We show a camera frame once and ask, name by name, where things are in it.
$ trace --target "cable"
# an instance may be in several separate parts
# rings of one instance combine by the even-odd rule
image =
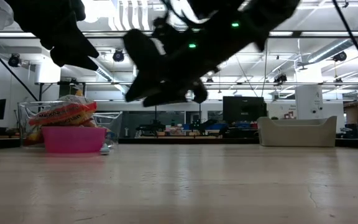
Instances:
[[[256,94],[254,88],[252,87],[251,83],[249,83],[249,80],[248,80],[248,77],[247,77],[247,74],[245,73],[244,69],[242,69],[242,66],[241,66],[241,63],[240,63],[240,60],[239,58],[236,56],[236,59],[237,59],[237,62],[239,63],[239,66],[240,66],[240,69],[242,71],[242,74],[244,75],[244,77],[247,79],[247,83],[249,84],[249,86],[251,87],[251,90],[255,93],[255,96],[258,97],[258,94]]]
[[[38,101],[38,99],[34,96],[34,94],[30,91],[30,89],[22,82],[22,80],[20,80],[19,77],[17,77],[15,75],[15,73],[6,65],[6,63],[0,58],[0,62],[2,63],[2,65],[13,75],[13,77],[15,77],[15,79],[22,84],[22,86],[30,93],[30,95],[33,97],[33,99],[35,101]]]
[[[262,94],[260,97],[264,97],[264,90],[265,90],[265,83],[266,83],[266,75],[267,75],[267,44],[269,40],[266,40],[266,54],[265,54],[265,78],[264,78],[264,85],[262,85]]]
[[[343,24],[344,24],[344,26],[346,28],[346,31],[349,33],[349,36],[350,36],[351,40],[353,41],[354,46],[356,47],[356,49],[358,51],[358,42],[356,41],[356,38],[354,38],[354,35],[353,35],[352,31],[351,31],[351,28],[349,27],[349,24],[347,23],[344,15],[343,15],[343,13],[341,11],[341,8],[339,7],[338,2],[336,0],[333,0],[333,3],[335,5],[335,8],[336,8],[338,14],[339,14],[339,17],[341,18],[341,20],[342,20],[342,22],[343,22]]]

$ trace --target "wooden table surface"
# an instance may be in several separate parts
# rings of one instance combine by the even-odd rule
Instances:
[[[358,224],[358,149],[3,149],[1,223]]]

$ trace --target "pink bowl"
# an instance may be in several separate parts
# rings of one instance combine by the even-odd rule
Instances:
[[[45,148],[49,153],[99,152],[106,136],[105,128],[43,127]]]

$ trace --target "pipe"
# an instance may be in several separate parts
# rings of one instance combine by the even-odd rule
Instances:
[[[351,62],[351,61],[353,61],[353,60],[357,60],[357,59],[358,59],[358,56],[356,56],[356,57],[354,57],[354,58],[350,58],[349,60],[346,60],[345,62],[342,62],[342,63],[340,63],[339,65],[336,65],[336,67],[327,69],[327,70],[325,70],[325,71],[322,71],[321,73],[330,72],[330,71],[332,71],[332,70],[338,69],[338,68],[340,68],[340,67],[346,65],[347,63],[349,63],[349,62]]]
[[[309,57],[307,58],[307,62],[304,64],[307,65],[311,63],[318,63],[338,53],[341,53],[342,51],[348,49],[349,47],[352,47],[353,45],[354,44],[351,39],[335,40],[334,42],[328,44],[325,47],[322,47],[321,49],[309,55]]]
[[[358,70],[357,70],[357,71],[354,71],[354,72],[345,73],[345,74],[343,74],[343,75],[338,76],[337,78],[345,79],[345,78],[354,77],[354,76],[356,76],[356,75],[358,75]]]
[[[299,59],[300,62],[302,62],[302,65],[309,65],[311,63],[318,63],[321,62],[329,57],[332,57],[338,53],[341,53],[342,51],[348,49],[349,47],[352,47],[353,43],[351,39],[338,39],[334,42],[331,42],[330,44],[320,48],[319,50],[315,51],[312,54],[303,54],[300,58],[299,55],[294,55],[290,59],[296,60]],[[271,74],[276,72],[277,70],[286,71],[289,68],[291,68],[293,65],[292,63],[284,62],[280,66],[274,68],[268,75],[269,77]]]

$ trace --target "black cable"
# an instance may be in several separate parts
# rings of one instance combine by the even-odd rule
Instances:
[[[266,83],[266,75],[267,75],[267,44],[268,44],[269,40],[266,40],[266,54],[265,54],[265,78],[264,78],[264,85],[262,86],[262,94],[260,97],[264,97],[264,90],[265,90],[265,83]]]
[[[34,94],[32,94],[31,90],[22,82],[22,80],[20,80],[19,77],[17,77],[15,75],[15,73],[6,65],[6,63],[0,58],[0,62],[2,63],[2,65],[13,75],[13,77],[15,77],[15,79],[20,83],[22,84],[22,86],[25,88],[25,90],[27,90],[30,95],[33,97],[33,99],[35,101],[38,101],[37,97],[34,96]]]
[[[343,24],[345,25],[345,28],[346,28],[346,31],[349,33],[349,36],[351,38],[351,40],[353,41],[353,44],[354,46],[356,47],[357,51],[358,51],[358,42],[356,41],[356,38],[354,38],[354,35],[351,31],[351,28],[349,27],[349,24],[347,23],[342,11],[341,11],[341,8],[339,7],[339,4],[336,0],[333,0],[333,3],[335,5],[335,8],[339,14],[339,17],[341,18]]]

